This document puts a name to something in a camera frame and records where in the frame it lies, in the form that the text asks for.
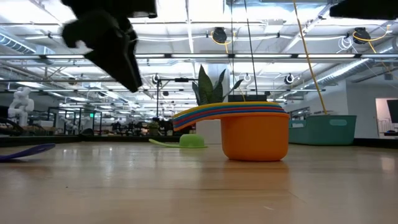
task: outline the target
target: wire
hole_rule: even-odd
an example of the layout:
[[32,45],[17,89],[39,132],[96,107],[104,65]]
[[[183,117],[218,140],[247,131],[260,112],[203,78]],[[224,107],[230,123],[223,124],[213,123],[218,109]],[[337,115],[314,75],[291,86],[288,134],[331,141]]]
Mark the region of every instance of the wire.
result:
[[[365,63],[365,66],[367,66],[367,68],[374,74],[375,77],[378,77],[378,76],[379,76],[379,75],[376,74],[376,72],[374,72],[373,69],[372,69],[371,67],[369,67],[369,65],[367,65],[366,63]],[[395,89],[398,90],[398,87],[396,87],[396,86],[394,86],[394,85],[391,85],[390,83],[387,83],[387,85],[389,85],[389,86],[391,86],[391,87],[393,87],[393,88],[395,88]]]
[[387,26],[386,33],[385,33],[383,36],[378,37],[378,38],[375,38],[375,39],[362,39],[362,38],[359,38],[359,37],[355,36],[356,31],[353,33],[353,37],[354,37],[355,39],[362,40],[362,41],[368,41],[368,42],[370,42],[370,41],[376,41],[376,40],[380,40],[380,39],[384,38],[384,37],[388,34],[388,29],[389,29],[389,28],[390,28],[390,27]]
[[251,44],[251,32],[250,32],[250,24],[248,17],[248,4],[246,0],[244,0],[244,9],[246,10],[246,21],[248,22],[248,31],[249,31],[249,40],[250,40],[250,53],[251,53],[251,62],[253,64],[253,75],[254,75],[254,84],[256,86],[256,98],[258,98],[258,90],[257,90],[257,78],[256,78],[256,68],[254,68],[254,56],[253,56],[253,46]]
[[315,87],[317,88],[317,92],[318,92],[318,95],[319,95],[319,99],[321,100],[323,112],[325,113],[325,115],[327,115],[328,112],[326,111],[325,103],[323,102],[322,94],[321,94],[321,91],[319,90],[317,79],[315,78],[315,74],[314,74],[314,72],[312,70],[311,60],[310,60],[310,56],[309,56],[308,49],[307,49],[307,44],[305,43],[303,29],[301,28],[301,22],[300,22],[300,19],[299,19],[299,14],[297,12],[296,0],[293,0],[293,5],[294,5],[294,11],[296,13],[296,18],[297,18],[297,22],[298,22],[298,28],[300,29],[301,39],[303,40],[304,51],[305,51],[305,54],[307,55],[307,62],[308,62],[308,66],[310,67],[311,76],[312,76],[313,82],[315,84]]
[[[233,4],[234,4],[234,2],[231,1],[231,32],[232,32],[232,35],[235,36],[235,34],[234,34],[234,27],[233,27],[233,23],[234,23],[234,17],[233,17]],[[232,54],[233,54],[233,53],[234,53],[234,38],[232,38],[231,43],[232,43]],[[227,45],[225,45],[225,51],[226,51],[226,53],[228,54],[228,47],[227,47]],[[235,85],[235,83],[236,83],[236,77],[235,77],[235,61],[234,61],[234,57],[232,58],[232,66],[231,66],[231,68],[232,68],[232,78],[233,78],[234,85]],[[241,92],[243,101],[246,102],[246,99],[245,99],[245,97],[244,97],[243,91],[241,90],[241,87],[238,87],[238,90]]]
[[[372,44],[370,41],[369,41],[368,43],[369,43],[369,45],[371,46],[373,52],[374,52],[375,54],[377,54],[377,51],[374,49],[373,44]],[[390,68],[387,67],[387,65],[386,65],[384,62],[381,62],[381,64],[384,66],[384,68],[385,68],[395,79],[398,80],[398,78],[397,78],[395,75],[392,74]]]

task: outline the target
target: plant leaf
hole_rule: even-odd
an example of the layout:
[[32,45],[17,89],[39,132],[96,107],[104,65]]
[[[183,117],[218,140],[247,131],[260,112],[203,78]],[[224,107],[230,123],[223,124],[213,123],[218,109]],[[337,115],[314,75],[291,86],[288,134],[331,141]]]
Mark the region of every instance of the plant leaf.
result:
[[242,82],[243,82],[243,79],[238,80],[238,81],[235,83],[234,87],[232,87],[232,89],[223,97],[223,101],[224,101],[224,99],[225,99],[232,91],[234,91],[235,89],[239,88],[239,86],[241,85]]
[[220,77],[218,78],[217,86],[215,86],[214,90],[213,90],[213,94],[210,98],[209,103],[222,103],[223,102],[223,80],[224,80],[224,76],[225,76],[225,71],[226,69],[224,69],[224,71],[221,73]]
[[208,103],[208,99],[213,94],[213,84],[202,65],[200,65],[198,79],[200,101],[201,105],[204,105]]
[[221,72],[220,77],[218,77],[218,82],[216,82],[217,84],[222,83],[224,81],[225,71],[226,69],[224,69],[224,71]]
[[197,98],[197,104],[198,104],[198,106],[200,106],[199,87],[195,82],[192,82],[192,90],[195,93],[195,96]]
[[217,87],[217,85],[218,85],[218,80],[216,80],[216,82],[214,83],[213,90]]

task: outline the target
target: fluorescent light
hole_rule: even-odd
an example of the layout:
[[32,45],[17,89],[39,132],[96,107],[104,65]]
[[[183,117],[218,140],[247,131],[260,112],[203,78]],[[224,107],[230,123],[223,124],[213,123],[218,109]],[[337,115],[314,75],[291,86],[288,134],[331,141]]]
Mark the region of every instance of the fluorescent light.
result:
[[173,58],[227,58],[228,54],[172,54]]
[[164,58],[164,54],[137,54],[136,58]]
[[107,91],[106,93],[104,93],[105,95],[112,97],[114,99],[119,99],[119,96],[116,93],[113,93],[111,91]]
[[[310,54],[310,58],[353,58],[355,54]],[[307,58],[307,55],[300,54],[298,58]]]
[[62,96],[61,94],[58,94],[58,93],[51,93],[51,94],[53,94],[54,96],[57,96],[57,97],[64,97],[64,96]]
[[0,59],[40,59],[38,55],[0,55]]
[[48,59],[79,59],[84,58],[83,55],[45,55]]
[[38,84],[38,83],[32,83],[32,82],[17,82],[17,84],[24,85],[24,86],[29,86],[32,88],[44,88],[45,86]]
[[83,97],[70,97],[71,100],[76,100],[76,101],[89,101],[86,98]]
[[[236,54],[236,58],[251,58],[251,54]],[[253,54],[254,58],[291,58],[291,54]]]
[[386,50],[382,50],[382,51],[379,52],[379,54],[386,53],[386,52],[388,52],[388,51],[390,51],[390,50],[392,50],[392,49],[393,49],[393,47],[390,47],[390,48],[388,48],[388,49],[386,49]]
[[362,58],[398,58],[398,54],[362,54]]
[[50,92],[69,92],[73,90],[43,90],[43,91],[50,91]]

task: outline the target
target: teal storage bin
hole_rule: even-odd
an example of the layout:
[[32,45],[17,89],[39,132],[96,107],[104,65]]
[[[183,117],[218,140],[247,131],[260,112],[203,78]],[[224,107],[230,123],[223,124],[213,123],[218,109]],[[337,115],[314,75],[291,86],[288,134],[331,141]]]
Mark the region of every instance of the teal storage bin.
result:
[[305,121],[289,121],[289,143],[315,146],[347,146],[353,143],[356,116],[319,115]]

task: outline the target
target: white container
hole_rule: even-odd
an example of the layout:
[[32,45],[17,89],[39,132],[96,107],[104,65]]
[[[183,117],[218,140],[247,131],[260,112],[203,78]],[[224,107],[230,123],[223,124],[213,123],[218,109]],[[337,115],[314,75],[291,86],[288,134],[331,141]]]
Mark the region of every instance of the white container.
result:
[[197,134],[203,136],[205,144],[221,144],[221,121],[214,119],[197,122]]

